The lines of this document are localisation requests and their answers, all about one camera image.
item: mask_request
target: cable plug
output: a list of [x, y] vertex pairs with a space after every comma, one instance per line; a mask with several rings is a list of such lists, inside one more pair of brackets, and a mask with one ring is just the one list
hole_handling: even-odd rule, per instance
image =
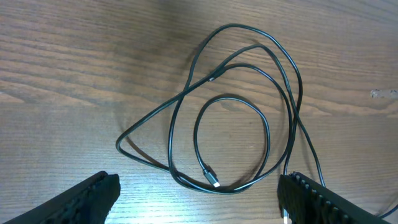
[[203, 175], [205, 175], [206, 179], [211, 183], [214, 187], [219, 187], [220, 183], [218, 182], [217, 176], [212, 169], [206, 168], [203, 170]]

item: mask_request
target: black cable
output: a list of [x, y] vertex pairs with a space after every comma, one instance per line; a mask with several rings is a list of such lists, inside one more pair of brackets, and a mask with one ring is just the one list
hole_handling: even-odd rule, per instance
[[383, 215], [378, 215], [379, 218], [386, 218], [387, 216], [391, 215], [394, 211], [398, 210], [398, 205], [396, 205], [394, 208], [392, 208], [391, 210], [389, 210], [388, 212], [386, 212]]
[[[289, 80], [286, 76], [286, 73], [282, 67], [282, 65], [280, 64], [278, 58], [276, 57], [276, 55], [266, 46], [262, 45], [262, 44], [254, 44], [251, 45], [249, 47], [244, 47], [238, 51], [236, 51], [235, 53], [231, 54], [227, 59], [225, 59], [221, 64], [219, 64], [209, 75], [207, 75], [206, 77], [202, 78], [201, 80], [197, 81], [196, 83], [190, 85], [192, 77], [193, 77], [193, 72], [195, 70], [195, 65], [197, 63], [197, 60], [202, 52], [202, 50], [205, 48], [206, 44], [219, 32], [221, 32], [222, 30], [225, 30], [227, 28], [231, 28], [231, 27], [236, 27], [236, 28], [241, 28], [241, 29], [247, 29], [247, 30], [251, 30], [253, 32], [256, 32], [258, 34], [263, 35], [264, 37], [267, 37], [268, 39], [270, 39], [278, 48], [279, 50], [286, 56], [287, 60], [290, 62], [290, 64], [293, 66], [293, 69], [295, 70], [295, 73], [297, 75], [297, 80], [298, 80], [298, 98], [297, 98], [297, 104], [294, 101], [293, 98], [293, 94], [292, 94], [292, 90], [290, 88], [290, 84], [289, 84]], [[227, 65], [233, 58], [235, 58], [236, 56], [238, 56], [239, 54], [251, 50], [251, 49], [255, 49], [255, 48], [261, 48], [263, 50], [265, 50], [267, 52], [267, 54], [271, 57], [271, 59], [273, 59], [274, 63], [276, 64], [277, 68], [279, 69], [280, 74], [282, 75], [282, 78], [284, 80], [284, 84], [287, 90], [287, 95], [285, 94], [284, 90], [282, 89], [282, 87], [280, 87], [280, 85], [270, 76], [268, 75], [266, 72], [262, 71], [260, 68], [257, 68], [254, 65], [250, 65], [247, 63], [236, 63], [236, 64], [231, 64], [231, 65]], [[240, 96], [235, 96], [235, 95], [229, 95], [229, 96], [217, 96], [211, 100], [209, 100], [204, 106], [203, 108], [200, 110], [199, 115], [197, 117], [196, 123], [195, 123], [195, 127], [193, 129], [193, 145], [195, 147], [195, 153], [197, 155], [197, 159], [199, 162], [199, 165], [201, 166], [201, 168], [203, 169], [203, 173], [205, 175], [205, 177], [209, 180], [209, 182], [211, 184], [213, 184], [216, 188], [211, 187], [209, 185], [205, 185], [204, 183], [201, 183], [199, 181], [193, 180], [192, 178], [190, 178], [189, 176], [180, 173], [179, 171], [176, 170], [174, 163], [173, 163], [173, 159], [172, 159], [172, 143], [173, 143], [173, 135], [174, 135], [174, 127], [175, 127], [175, 121], [177, 119], [177, 115], [178, 115], [178, 111], [180, 109], [181, 103], [184, 99], [184, 96], [186, 96], [187, 94], [189, 94], [191, 91], [193, 91], [194, 89], [198, 88], [199, 86], [201, 86], [202, 84], [209, 82], [209, 81], [213, 81], [216, 78], [222, 76], [222, 74], [224, 74], [225, 72], [227, 72], [229, 69], [233, 69], [233, 68], [250, 68], [253, 69], [257, 72], [259, 72], [261, 75], [264, 75], [266, 78], [268, 78], [274, 85], [275, 87], [278, 89], [279, 93], [282, 95], [286, 107], [287, 107], [287, 116], [288, 116], [288, 120], [289, 120], [289, 136], [288, 136], [288, 140], [287, 140], [287, 144], [286, 144], [286, 148], [285, 151], [283, 153], [283, 155], [280, 157], [280, 159], [276, 162], [276, 164], [271, 167], [267, 172], [262, 173], [262, 170], [265, 167], [265, 164], [268, 160], [269, 157], [269, 151], [271, 149], [271, 134], [269, 131], [269, 125], [267, 122], [266, 117], [264, 116], [264, 114], [260, 111], [260, 109], [255, 106], [254, 104], [252, 104], [250, 101], [240, 97]], [[245, 26], [245, 25], [241, 25], [241, 24], [228, 24], [225, 26], [221, 26], [220, 28], [214, 30], [199, 46], [197, 53], [195, 55], [195, 57], [193, 58], [191, 67], [190, 67], [190, 71], [189, 71], [189, 75], [188, 75], [188, 80], [185, 84], [185, 87], [183, 89], [183, 91], [181, 93], [179, 93], [178, 95], [176, 95], [175, 97], [167, 100], [165, 103], [162, 103], [160, 106], [158, 106], [156, 109], [152, 110], [150, 113], [148, 113], [147, 115], [145, 115], [143, 118], [141, 118], [138, 122], [136, 122], [135, 124], [133, 124], [129, 129], [127, 129], [125, 132], [122, 133], [122, 135], [120, 135], [120, 137], [118, 138], [118, 140], [116, 140], [116, 149], [123, 155], [137, 161], [140, 162], [142, 164], [154, 167], [156, 169], [160, 169], [162, 171], [165, 172], [169, 172], [171, 174], [171, 176], [173, 177], [173, 179], [180, 184], [183, 187], [186, 187], [188, 189], [192, 189], [192, 190], [196, 190], [199, 192], [204, 192], [204, 193], [211, 193], [211, 194], [237, 194], [240, 193], [248, 188], [250, 188], [254, 183], [259, 182], [260, 180], [262, 180], [263, 178], [267, 177], [271, 172], [273, 172], [279, 165], [281, 165], [281, 163], [283, 162], [283, 160], [285, 159], [285, 165], [284, 165], [284, 174], [287, 174], [287, 166], [289, 164], [289, 159], [290, 159], [290, 155], [292, 153], [292, 149], [293, 149], [293, 145], [294, 145], [294, 141], [295, 141], [295, 133], [296, 133], [296, 127], [297, 124], [300, 126], [300, 128], [302, 129], [305, 138], [308, 142], [308, 145], [310, 146], [310, 149], [312, 151], [312, 154], [314, 156], [314, 160], [315, 160], [315, 164], [317, 166], [317, 170], [318, 170], [318, 175], [320, 178], [320, 182], [322, 184], [322, 186], [325, 186], [325, 181], [323, 180], [323, 176], [322, 176], [322, 171], [321, 171], [321, 167], [320, 167], [320, 163], [317, 157], [317, 154], [313, 148], [310, 136], [307, 133], [307, 130], [305, 129], [300, 116], [299, 116], [299, 111], [300, 111], [300, 107], [301, 107], [301, 102], [302, 102], [302, 97], [303, 97], [303, 84], [302, 84], [302, 79], [300, 76], [300, 72], [296, 66], [296, 64], [294, 63], [293, 59], [290, 57], [290, 55], [286, 52], [286, 50], [278, 43], [278, 41], [275, 40], [275, 38], [273, 38], [271, 35], [267, 34], [264, 31], [261, 31], [257, 28], [254, 27], [250, 27], [250, 26]], [[205, 110], [207, 109], [207, 107], [209, 107], [212, 103], [215, 103], [217, 101], [221, 101], [221, 100], [235, 100], [238, 101], [240, 103], [244, 103], [245, 105], [249, 106], [250, 108], [252, 108], [255, 112], [257, 112], [261, 119], [262, 119], [262, 123], [264, 126], [264, 134], [266, 135], [266, 153], [265, 156], [262, 160], [262, 164], [259, 168], [259, 170], [257, 171], [257, 173], [255, 174], [255, 176], [253, 177], [252, 180], [243, 183], [237, 187], [218, 187], [219, 183], [218, 180], [215, 176], [215, 174], [213, 173], [213, 171], [210, 169], [210, 167], [208, 167], [204, 162], [203, 159], [200, 156], [200, 152], [199, 152], [199, 148], [198, 148], [198, 128], [199, 128], [199, 124], [200, 124], [200, 120], [201, 117], [203, 116]], [[129, 134], [131, 134], [134, 130], [136, 130], [139, 126], [141, 126], [142, 124], [144, 124], [146, 121], [148, 121], [149, 119], [151, 119], [151, 117], [155, 116], [157, 113], [161, 112], [162, 110], [164, 110], [165, 108], [167, 108], [168, 106], [170, 106], [171, 104], [177, 102], [173, 115], [172, 115], [172, 119], [170, 122], [170, 129], [169, 129], [169, 143], [168, 143], [168, 162], [169, 162], [169, 166], [162, 166], [162, 165], [157, 165], [157, 164], [153, 164], [151, 162], [145, 161], [137, 156], [133, 156], [132, 154], [126, 152], [124, 149], [121, 148], [121, 141]]]

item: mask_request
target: wooden table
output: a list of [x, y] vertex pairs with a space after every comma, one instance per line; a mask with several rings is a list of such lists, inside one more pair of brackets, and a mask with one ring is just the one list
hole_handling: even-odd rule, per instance
[[[270, 33], [297, 63], [304, 82], [301, 117], [328, 188], [371, 213], [391, 208], [398, 202], [398, 101], [369, 93], [398, 88], [397, 12], [393, 0], [0, 1], [0, 222], [105, 170], [121, 178], [108, 223], [282, 223], [281, 169], [244, 193], [208, 195], [114, 148], [122, 131], [182, 90], [195, 47], [231, 22]], [[297, 96], [297, 78], [282, 53], [239, 29], [210, 42], [193, 81], [257, 41], [281, 58]], [[234, 61], [258, 65], [282, 84], [260, 50]], [[243, 95], [266, 114], [272, 145], [266, 168], [286, 144], [278, 92], [257, 73], [232, 70], [188, 95], [177, 119], [175, 163], [198, 180], [205, 181], [193, 125], [201, 106], [222, 93]], [[165, 110], [131, 136], [162, 163], [171, 114], [172, 108]], [[318, 180], [302, 138], [289, 171]], [[199, 144], [222, 185], [248, 178], [263, 153], [260, 118], [235, 102], [214, 104], [200, 125]], [[398, 213], [386, 220], [398, 223]]]

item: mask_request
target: black plastic object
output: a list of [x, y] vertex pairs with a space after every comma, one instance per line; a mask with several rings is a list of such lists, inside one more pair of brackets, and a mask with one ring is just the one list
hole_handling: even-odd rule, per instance
[[388, 223], [322, 187], [299, 172], [281, 175], [279, 208], [296, 224], [384, 224]]
[[5, 224], [104, 223], [119, 195], [119, 176], [101, 171]]

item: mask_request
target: wood grain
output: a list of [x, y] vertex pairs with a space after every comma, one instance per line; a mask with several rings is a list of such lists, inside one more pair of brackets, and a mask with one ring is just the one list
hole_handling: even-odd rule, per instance
[[[0, 222], [24, 213], [105, 170], [121, 176], [122, 193], [107, 223], [279, 223], [280, 169], [239, 195], [181, 188], [160, 171], [118, 154], [114, 141], [129, 125], [183, 88], [195, 47], [215, 28], [238, 22], [273, 35], [304, 82], [302, 119], [327, 186], [377, 213], [395, 205], [398, 101], [373, 89], [398, 86], [398, 3], [393, 0], [0, 1]], [[193, 81], [241, 47], [261, 42], [239, 29], [222, 32], [199, 59]], [[260, 50], [253, 63], [282, 84]], [[249, 98], [271, 123], [267, 167], [286, 142], [285, 109], [260, 75], [237, 69], [188, 95], [175, 133], [179, 170], [203, 180], [192, 146], [201, 106], [221, 93]], [[167, 109], [132, 140], [166, 162]], [[235, 102], [212, 105], [200, 126], [201, 152], [222, 184], [251, 175], [264, 147], [260, 119]], [[314, 179], [308, 147], [297, 136], [289, 170]], [[398, 214], [386, 219], [398, 223]]]

